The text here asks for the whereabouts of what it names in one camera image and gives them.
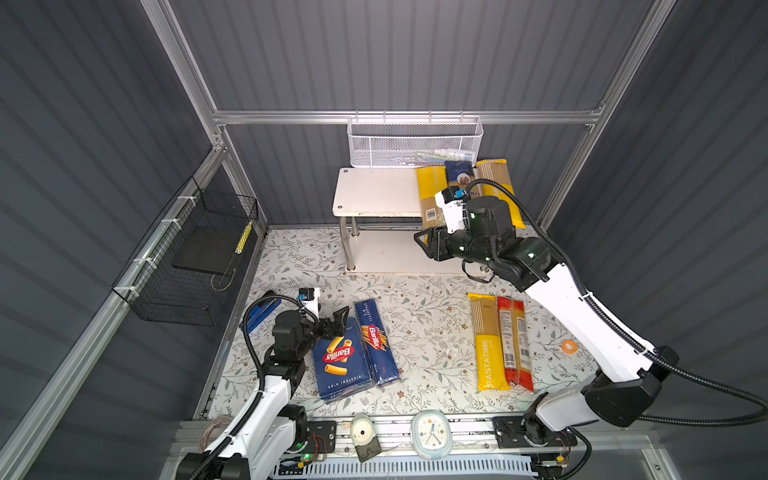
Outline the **blue Barilla spaghetti box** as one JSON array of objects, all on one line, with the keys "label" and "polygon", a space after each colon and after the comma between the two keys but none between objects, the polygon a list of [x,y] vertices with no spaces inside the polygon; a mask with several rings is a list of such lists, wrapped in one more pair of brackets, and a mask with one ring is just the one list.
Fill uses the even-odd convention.
[{"label": "blue Barilla spaghetti box", "polygon": [[377,386],[383,386],[400,379],[384,323],[374,299],[355,303],[355,311],[361,327],[367,359]]}]

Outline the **yellow Pastatime spaghetti bag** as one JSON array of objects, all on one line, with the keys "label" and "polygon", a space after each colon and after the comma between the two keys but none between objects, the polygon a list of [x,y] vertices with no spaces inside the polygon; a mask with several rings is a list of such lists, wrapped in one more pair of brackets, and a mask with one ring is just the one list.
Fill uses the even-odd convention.
[{"label": "yellow Pastatime spaghetti bag", "polygon": [[[475,170],[477,178],[494,181],[502,185],[509,193],[514,193],[506,159],[480,160],[476,163]],[[505,201],[509,206],[513,225],[519,229],[526,228],[519,208],[506,194],[501,192],[498,188],[487,184],[478,186],[477,191],[482,196],[493,196]]]}]

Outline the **blue Ankara spaghetti bag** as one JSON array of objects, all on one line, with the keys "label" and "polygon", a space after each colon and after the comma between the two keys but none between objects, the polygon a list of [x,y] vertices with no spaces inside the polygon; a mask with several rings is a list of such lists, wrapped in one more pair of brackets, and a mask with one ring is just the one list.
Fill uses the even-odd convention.
[{"label": "blue Ankara spaghetti bag", "polygon": [[466,189],[475,180],[474,168],[469,161],[449,161],[445,163],[447,184]]}]

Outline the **yellow clear spaghetti bag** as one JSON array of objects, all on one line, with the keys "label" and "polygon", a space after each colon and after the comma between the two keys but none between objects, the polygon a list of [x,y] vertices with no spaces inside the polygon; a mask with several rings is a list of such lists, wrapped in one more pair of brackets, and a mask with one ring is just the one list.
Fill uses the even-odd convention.
[{"label": "yellow clear spaghetti bag", "polygon": [[448,187],[446,167],[429,166],[416,170],[422,215],[422,229],[429,230],[445,225],[442,209],[437,205],[436,195]]}]

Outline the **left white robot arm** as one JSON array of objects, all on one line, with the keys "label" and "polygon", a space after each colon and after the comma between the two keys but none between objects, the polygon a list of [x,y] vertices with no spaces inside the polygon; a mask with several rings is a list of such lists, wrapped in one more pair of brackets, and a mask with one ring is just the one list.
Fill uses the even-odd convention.
[{"label": "left white robot arm", "polygon": [[266,479],[281,457],[302,447],[309,432],[306,410],[291,402],[306,372],[305,357],[320,339],[345,332],[349,309],[319,318],[308,308],[281,312],[276,318],[271,354],[261,360],[248,332],[240,330],[253,360],[258,383],[246,405],[202,453],[188,453],[177,466],[177,479]]}]

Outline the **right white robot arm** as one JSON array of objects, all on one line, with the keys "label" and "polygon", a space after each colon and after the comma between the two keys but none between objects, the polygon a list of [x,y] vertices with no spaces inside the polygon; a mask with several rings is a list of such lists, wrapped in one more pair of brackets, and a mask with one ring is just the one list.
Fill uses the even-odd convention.
[{"label": "right white robot arm", "polygon": [[543,394],[524,415],[530,440],[568,427],[605,421],[628,427],[648,410],[667,377],[647,359],[651,343],[626,331],[600,302],[579,291],[562,253],[541,237],[520,237],[509,205],[495,196],[471,197],[446,188],[426,213],[434,226],[415,234],[425,254],[438,262],[457,258],[487,267],[545,307],[587,349],[598,364],[590,379],[559,393]]}]

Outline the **white two-tier shelf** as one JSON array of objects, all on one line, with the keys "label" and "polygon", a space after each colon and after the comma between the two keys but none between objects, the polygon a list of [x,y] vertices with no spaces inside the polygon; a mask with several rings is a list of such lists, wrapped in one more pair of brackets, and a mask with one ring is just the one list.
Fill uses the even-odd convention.
[{"label": "white two-tier shelf", "polygon": [[437,262],[428,258],[414,240],[416,226],[358,228],[361,219],[421,220],[417,174],[413,169],[340,169],[332,212],[339,222],[349,273],[447,276],[463,273],[459,259]]}]

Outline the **blue Barilla rigatoni box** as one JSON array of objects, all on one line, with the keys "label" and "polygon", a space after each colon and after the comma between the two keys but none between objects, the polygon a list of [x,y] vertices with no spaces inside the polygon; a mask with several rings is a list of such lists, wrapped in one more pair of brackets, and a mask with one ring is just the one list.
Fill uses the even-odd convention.
[{"label": "blue Barilla rigatoni box", "polygon": [[332,403],[374,386],[358,320],[349,317],[343,335],[319,339],[313,348],[319,397]]}]

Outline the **blue stapler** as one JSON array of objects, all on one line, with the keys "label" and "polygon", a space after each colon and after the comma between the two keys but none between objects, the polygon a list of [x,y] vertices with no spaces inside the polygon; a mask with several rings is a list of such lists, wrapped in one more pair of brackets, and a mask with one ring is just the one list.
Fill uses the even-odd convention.
[{"label": "blue stapler", "polygon": [[254,306],[247,314],[246,329],[251,334],[281,304],[281,299],[270,299]]}]

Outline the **tape roll dispenser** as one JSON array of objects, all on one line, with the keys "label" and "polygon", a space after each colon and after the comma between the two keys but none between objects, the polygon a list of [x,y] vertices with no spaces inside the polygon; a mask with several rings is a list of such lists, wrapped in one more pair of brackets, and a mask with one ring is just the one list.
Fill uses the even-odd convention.
[{"label": "tape roll dispenser", "polygon": [[350,433],[358,460],[365,463],[383,452],[372,419],[364,414],[356,414],[350,425]]}]

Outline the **yellow green marker pen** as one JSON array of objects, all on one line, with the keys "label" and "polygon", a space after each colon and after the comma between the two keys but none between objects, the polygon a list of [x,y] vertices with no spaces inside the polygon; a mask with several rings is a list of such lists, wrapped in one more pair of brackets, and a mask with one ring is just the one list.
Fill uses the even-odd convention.
[{"label": "yellow green marker pen", "polygon": [[252,231],[253,231],[253,221],[249,221],[245,225],[245,227],[244,227],[244,229],[243,229],[243,231],[242,231],[242,233],[240,235],[240,238],[238,240],[238,243],[236,244],[236,247],[235,247],[235,250],[234,250],[234,253],[236,255],[241,255],[244,252],[245,247],[246,247],[247,242],[248,242],[248,239],[249,239],[250,234],[251,234]]}]

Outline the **red spaghetti bag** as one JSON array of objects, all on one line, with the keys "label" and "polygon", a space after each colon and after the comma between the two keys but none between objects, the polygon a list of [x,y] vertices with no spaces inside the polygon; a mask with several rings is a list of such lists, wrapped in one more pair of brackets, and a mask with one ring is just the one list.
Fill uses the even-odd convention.
[{"label": "red spaghetti bag", "polygon": [[497,298],[505,378],[513,386],[534,392],[527,321],[522,301]]}]

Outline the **white analog clock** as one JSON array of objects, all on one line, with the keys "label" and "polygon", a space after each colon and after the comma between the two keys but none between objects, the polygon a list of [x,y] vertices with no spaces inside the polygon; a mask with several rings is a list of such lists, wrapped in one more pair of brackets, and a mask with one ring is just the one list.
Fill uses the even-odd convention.
[{"label": "white analog clock", "polygon": [[438,410],[425,410],[411,422],[411,441],[417,455],[426,460],[447,457],[453,448],[448,418]]}]

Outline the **aluminium mounting rail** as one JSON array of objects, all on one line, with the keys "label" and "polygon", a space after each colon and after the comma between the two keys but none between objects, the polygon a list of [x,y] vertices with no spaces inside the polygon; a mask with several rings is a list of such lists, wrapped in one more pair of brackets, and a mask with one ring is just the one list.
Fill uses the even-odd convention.
[{"label": "aluminium mounting rail", "polygon": [[182,455],[177,479],[342,479],[515,475],[569,478],[592,452],[638,450],[646,431],[598,424],[555,433],[524,414],[365,416],[310,420],[295,405],[272,422],[227,427],[202,452]]}]

